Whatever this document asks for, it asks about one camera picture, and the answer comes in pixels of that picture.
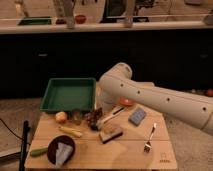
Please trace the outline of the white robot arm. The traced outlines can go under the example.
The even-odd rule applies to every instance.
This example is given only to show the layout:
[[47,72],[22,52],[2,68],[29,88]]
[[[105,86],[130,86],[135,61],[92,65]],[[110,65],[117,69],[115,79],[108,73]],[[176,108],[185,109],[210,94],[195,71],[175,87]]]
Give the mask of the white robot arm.
[[213,136],[213,98],[144,85],[131,77],[131,67],[117,63],[99,79],[102,95],[111,100],[131,99]]

